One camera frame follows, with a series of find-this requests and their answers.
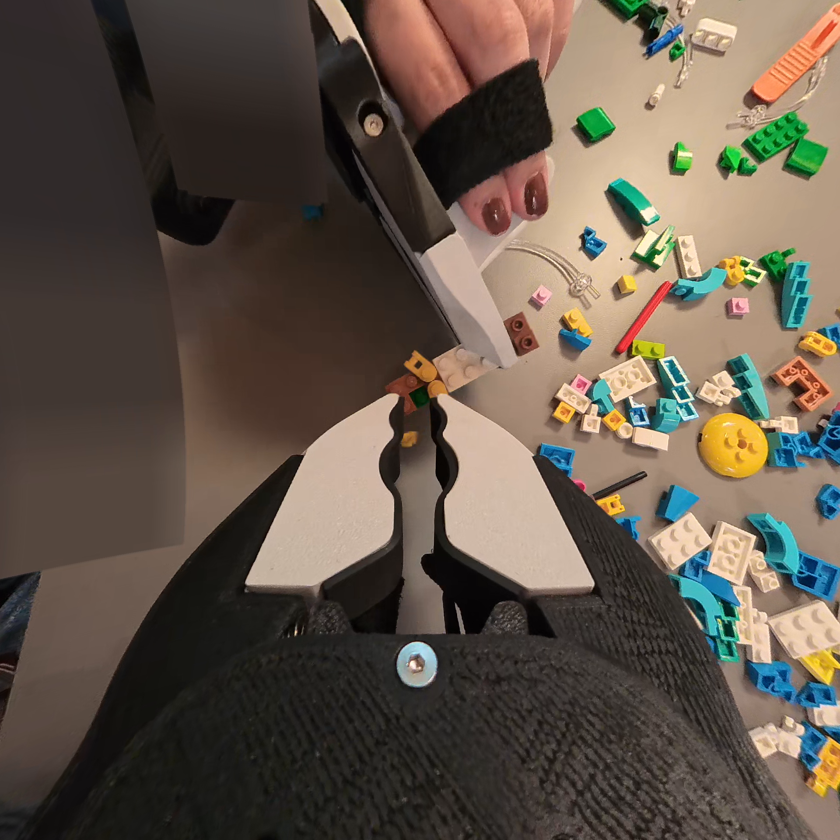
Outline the red toy rod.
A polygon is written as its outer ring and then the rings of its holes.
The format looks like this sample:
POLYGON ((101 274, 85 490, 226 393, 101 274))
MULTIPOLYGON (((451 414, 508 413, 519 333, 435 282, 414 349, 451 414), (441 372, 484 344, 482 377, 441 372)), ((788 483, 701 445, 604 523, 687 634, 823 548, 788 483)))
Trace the red toy rod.
POLYGON ((643 327, 651 319, 659 305, 667 298, 671 291, 675 288, 674 281, 663 282, 656 290, 654 295, 644 305, 644 308, 638 313, 635 320, 629 326, 624 336, 619 340, 614 348, 614 354, 620 355, 627 352, 643 327))

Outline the white six-stud plate brick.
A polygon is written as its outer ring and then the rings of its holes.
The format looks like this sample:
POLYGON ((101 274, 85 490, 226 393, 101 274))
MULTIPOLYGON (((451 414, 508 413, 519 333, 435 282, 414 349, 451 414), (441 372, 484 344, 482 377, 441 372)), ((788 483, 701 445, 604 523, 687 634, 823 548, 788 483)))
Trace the white six-stud plate brick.
POLYGON ((461 344, 433 358, 432 363, 437 370, 437 377, 450 394, 498 367, 461 344))

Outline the grey desk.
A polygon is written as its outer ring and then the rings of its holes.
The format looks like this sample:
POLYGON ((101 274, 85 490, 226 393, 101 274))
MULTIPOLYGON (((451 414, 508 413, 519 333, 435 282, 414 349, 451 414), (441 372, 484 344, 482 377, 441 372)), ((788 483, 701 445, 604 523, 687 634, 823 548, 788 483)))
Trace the grey desk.
MULTIPOLYGON (((568 49, 584 24, 607 12, 619 35, 643 58, 638 26, 602 2, 584 2, 568 49)), ((705 65, 693 60, 681 89, 679 63, 642 82, 643 104, 665 104, 661 92, 687 93, 705 65)), ((571 124, 601 137, 612 117, 584 126, 601 107, 578 106, 571 124)), ((588 271, 575 242, 563 244, 549 214, 522 235, 588 271)), ((429 359, 451 348, 444 325, 378 225, 341 182, 331 185, 325 217, 303 222, 268 205, 239 204, 217 240, 192 248, 161 240, 172 301, 185 398, 187 510, 181 548, 64 565, 43 573, 2 731, 2 798, 40 800, 76 751, 130 637, 190 552, 289 455, 335 422, 373 401, 417 350, 429 359)), ((561 317, 573 301, 560 273, 523 253, 500 254, 485 274, 503 316, 523 311, 540 347, 509 371, 495 371, 457 392, 530 450, 541 442, 573 447, 574 475, 591 490, 639 470, 616 436, 578 433, 578 423, 550 418, 562 382, 586 370, 559 344, 561 317), (539 285, 553 296, 530 304, 539 285)))

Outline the orange brick separator tool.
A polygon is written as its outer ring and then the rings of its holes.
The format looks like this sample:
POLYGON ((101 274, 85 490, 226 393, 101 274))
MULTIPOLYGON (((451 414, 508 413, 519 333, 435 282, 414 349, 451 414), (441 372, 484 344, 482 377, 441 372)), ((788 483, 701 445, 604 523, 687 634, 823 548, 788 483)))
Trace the orange brick separator tool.
POLYGON ((819 60, 827 57, 838 40, 839 3, 836 3, 752 84, 752 95, 766 104, 778 101, 819 60))

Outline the yellow dome brick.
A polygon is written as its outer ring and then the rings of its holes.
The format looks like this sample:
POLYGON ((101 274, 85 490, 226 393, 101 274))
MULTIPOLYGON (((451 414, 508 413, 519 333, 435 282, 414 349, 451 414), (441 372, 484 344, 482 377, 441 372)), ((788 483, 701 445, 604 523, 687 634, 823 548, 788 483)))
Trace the yellow dome brick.
POLYGON ((701 429, 698 451, 706 465, 720 476, 743 479, 764 467, 769 444, 762 428, 748 417, 720 413, 701 429))

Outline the pile of mixed toy bricks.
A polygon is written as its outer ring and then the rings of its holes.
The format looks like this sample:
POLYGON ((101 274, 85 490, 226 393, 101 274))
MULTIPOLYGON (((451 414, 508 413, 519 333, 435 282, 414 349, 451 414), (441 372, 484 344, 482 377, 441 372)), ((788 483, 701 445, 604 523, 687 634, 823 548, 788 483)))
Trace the pile of mixed toy bricks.
POLYGON ((548 219, 594 270, 603 297, 583 312, 594 349, 577 353, 589 409, 625 459, 651 473, 649 512, 622 494, 597 501, 667 574, 725 664, 744 665, 752 693, 781 722, 750 736, 764 758, 787 754, 807 786, 838 790, 838 41, 778 101, 753 83, 838 2, 700 2, 677 40, 680 59, 705 65, 687 93, 661 91, 657 58, 631 58, 607 12, 584 24, 551 87, 560 130, 578 106, 603 137, 555 134, 548 219), (740 33, 728 48, 691 47, 715 26, 740 33), (787 112, 808 134, 764 163, 742 142, 787 112), (665 281, 675 288, 631 348, 614 348, 665 281), (833 389, 812 412, 772 378, 796 355, 833 389), (744 415, 767 436, 755 475, 720 476, 698 437, 720 413, 744 415))

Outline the person's left hand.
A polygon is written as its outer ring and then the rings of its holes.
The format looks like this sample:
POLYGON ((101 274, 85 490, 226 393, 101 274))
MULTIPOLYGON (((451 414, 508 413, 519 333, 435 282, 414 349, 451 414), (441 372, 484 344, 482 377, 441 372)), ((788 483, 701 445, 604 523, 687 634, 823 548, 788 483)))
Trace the person's left hand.
MULTIPOLYGON (((411 127, 424 133, 477 88, 534 59, 545 81, 570 36, 574 1, 363 1, 367 48, 411 127)), ((506 233, 513 215, 549 208, 540 151, 487 177, 458 198, 478 229, 506 233)))

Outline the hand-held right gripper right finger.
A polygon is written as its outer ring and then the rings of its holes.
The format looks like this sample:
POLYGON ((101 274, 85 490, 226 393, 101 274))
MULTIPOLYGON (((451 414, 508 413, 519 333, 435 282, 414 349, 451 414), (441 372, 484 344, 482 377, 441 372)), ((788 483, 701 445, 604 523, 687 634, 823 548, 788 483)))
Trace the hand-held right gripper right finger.
POLYGON ((476 634, 501 602, 531 610, 540 597, 591 595, 595 581, 559 507, 576 485, 450 395, 430 415, 441 492, 429 577, 443 593, 446 631, 476 634))

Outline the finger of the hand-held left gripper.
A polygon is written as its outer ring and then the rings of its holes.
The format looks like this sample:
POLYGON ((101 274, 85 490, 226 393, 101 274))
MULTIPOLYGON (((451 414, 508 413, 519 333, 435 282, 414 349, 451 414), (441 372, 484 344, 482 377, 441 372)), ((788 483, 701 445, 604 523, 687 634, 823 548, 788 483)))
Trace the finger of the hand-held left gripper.
POLYGON ((453 233, 423 253, 410 253, 420 280, 458 342, 497 367, 518 356, 467 243, 453 233))

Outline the black curved object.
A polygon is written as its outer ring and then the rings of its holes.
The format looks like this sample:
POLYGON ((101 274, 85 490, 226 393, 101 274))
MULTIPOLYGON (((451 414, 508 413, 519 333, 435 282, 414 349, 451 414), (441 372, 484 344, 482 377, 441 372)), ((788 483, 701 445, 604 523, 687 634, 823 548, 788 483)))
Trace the black curved object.
POLYGON ((234 204, 233 199, 197 196, 173 184, 160 189, 151 202, 158 232, 191 246, 211 244, 234 204))

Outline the small brown yellow brick assembly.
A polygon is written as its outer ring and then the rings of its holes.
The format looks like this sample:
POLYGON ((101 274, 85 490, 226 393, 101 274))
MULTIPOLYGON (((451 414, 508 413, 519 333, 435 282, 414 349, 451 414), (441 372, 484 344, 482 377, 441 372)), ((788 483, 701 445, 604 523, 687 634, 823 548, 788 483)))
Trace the small brown yellow brick assembly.
POLYGON ((402 398, 405 416, 426 406, 431 399, 449 393, 435 364, 418 351, 413 351, 403 365, 406 373, 386 385, 385 392, 402 398))

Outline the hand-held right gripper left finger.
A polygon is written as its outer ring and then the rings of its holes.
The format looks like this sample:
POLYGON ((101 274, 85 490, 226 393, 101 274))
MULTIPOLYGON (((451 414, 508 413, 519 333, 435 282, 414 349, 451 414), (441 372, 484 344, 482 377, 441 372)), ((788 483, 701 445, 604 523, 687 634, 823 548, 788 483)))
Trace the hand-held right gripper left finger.
POLYGON ((263 616, 342 607, 357 632, 394 632, 403 591, 403 402, 388 394, 331 427, 280 484, 281 499, 245 577, 263 616))

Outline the clear curved plastic tube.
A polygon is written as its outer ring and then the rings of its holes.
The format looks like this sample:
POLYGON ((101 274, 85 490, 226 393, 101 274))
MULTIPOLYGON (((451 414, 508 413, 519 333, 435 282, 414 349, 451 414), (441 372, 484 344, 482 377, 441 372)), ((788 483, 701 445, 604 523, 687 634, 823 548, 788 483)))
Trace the clear curved plastic tube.
POLYGON ((569 259, 551 248, 522 239, 513 239, 505 246, 504 250, 535 256, 548 263, 565 279, 569 287, 569 293, 575 299, 597 300, 601 296, 590 274, 578 269, 569 259))

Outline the brown two-stud plate brick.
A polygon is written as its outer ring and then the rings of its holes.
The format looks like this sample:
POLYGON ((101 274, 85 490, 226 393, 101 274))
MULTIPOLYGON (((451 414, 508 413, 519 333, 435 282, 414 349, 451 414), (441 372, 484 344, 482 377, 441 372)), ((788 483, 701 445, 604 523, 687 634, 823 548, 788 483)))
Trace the brown two-stud plate brick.
POLYGON ((539 348, 539 342, 523 311, 505 319, 503 325, 517 357, 522 357, 539 348))

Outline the salmon corner brick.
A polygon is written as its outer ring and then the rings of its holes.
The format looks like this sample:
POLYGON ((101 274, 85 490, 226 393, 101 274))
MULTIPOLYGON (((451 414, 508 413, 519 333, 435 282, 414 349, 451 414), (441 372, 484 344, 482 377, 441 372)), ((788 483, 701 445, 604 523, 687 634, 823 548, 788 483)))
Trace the salmon corner brick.
POLYGON ((803 412, 815 411, 834 396, 833 389, 800 355, 772 373, 772 378, 778 385, 799 390, 794 404, 803 412))

